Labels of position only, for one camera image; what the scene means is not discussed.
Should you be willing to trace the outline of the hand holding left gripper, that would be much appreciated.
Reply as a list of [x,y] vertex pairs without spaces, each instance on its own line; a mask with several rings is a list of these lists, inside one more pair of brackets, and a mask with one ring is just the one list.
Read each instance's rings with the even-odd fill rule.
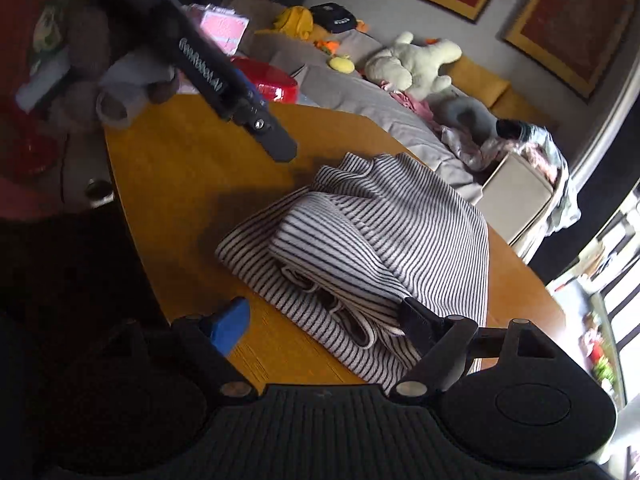
[[72,82],[49,107],[48,124],[56,132],[126,129],[147,105],[163,104],[179,90],[174,66],[146,47],[127,49],[106,13],[85,1],[70,7],[66,41]]

